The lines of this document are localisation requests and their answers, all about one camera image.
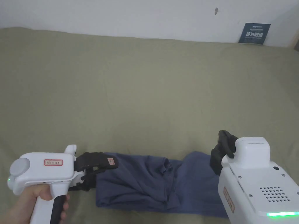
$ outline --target finger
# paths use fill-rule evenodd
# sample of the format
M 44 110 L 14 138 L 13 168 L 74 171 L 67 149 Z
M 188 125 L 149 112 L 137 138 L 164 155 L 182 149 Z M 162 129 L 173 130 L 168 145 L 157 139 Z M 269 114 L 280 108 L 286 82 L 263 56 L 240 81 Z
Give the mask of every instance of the finger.
M 65 202 L 65 203 L 63 204 L 63 210 L 64 210 L 64 211 L 68 210 L 68 207 L 69 207 L 68 203 Z
M 50 186 L 47 184 L 33 185 L 25 188 L 23 193 L 26 197 L 37 198 L 40 196 L 43 200 L 52 200 Z
M 60 215 L 61 220 L 65 220 L 66 219 L 66 212 L 63 211 Z

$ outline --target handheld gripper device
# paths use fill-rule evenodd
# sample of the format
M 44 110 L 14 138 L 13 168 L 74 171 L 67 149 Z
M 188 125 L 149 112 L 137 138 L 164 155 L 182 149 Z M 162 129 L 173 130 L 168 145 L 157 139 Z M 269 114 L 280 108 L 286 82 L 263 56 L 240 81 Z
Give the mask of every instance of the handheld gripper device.
M 86 152 L 76 158 L 76 150 L 69 145 L 64 153 L 26 153 L 10 166 L 7 185 L 15 195 L 31 185 L 50 185 L 53 199 L 37 198 L 30 224 L 58 224 L 68 191 L 88 191 L 95 187 L 96 174 L 118 167 L 114 156 Z

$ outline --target wrinkled fabric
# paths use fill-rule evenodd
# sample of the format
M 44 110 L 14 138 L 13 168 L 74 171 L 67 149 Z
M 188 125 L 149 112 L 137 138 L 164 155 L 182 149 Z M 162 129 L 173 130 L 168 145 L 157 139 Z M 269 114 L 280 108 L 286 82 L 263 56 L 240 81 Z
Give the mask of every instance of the wrinkled fabric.
M 209 155 L 192 152 L 180 161 L 109 154 L 119 167 L 97 175 L 98 207 L 227 217 Z

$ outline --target label with text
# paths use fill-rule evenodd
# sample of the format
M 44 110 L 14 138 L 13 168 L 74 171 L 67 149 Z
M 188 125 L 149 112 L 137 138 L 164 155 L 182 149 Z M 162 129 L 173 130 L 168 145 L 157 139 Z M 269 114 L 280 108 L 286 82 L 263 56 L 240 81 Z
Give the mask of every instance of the label with text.
M 108 162 L 110 165 L 115 165 L 113 158 L 108 158 Z
M 225 198 L 226 198 L 226 200 L 228 202 L 229 207 L 231 208 L 231 211 L 234 213 L 234 211 L 235 211 L 235 205 L 234 205 L 233 201 L 231 200 L 231 198 L 230 198 L 230 196 L 229 196 L 229 194 L 228 194 L 228 192 L 227 192 L 227 190 L 226 190 L 225 187 L 223 189 L 223 194 L 224 194 L 224 196 L 225 196 Z
M 63 160 L 62 159 L 45 159 L 44 165 L 45 166 L 62 166 Z

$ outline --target poster with chinese text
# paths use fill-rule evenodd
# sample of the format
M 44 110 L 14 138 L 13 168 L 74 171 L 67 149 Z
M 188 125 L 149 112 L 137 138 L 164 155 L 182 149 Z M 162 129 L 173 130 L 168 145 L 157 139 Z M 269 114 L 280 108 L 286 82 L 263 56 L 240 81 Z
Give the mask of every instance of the poster with chinese text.
M 271 24 L 245 23 L 239 43 L 263 44 Z

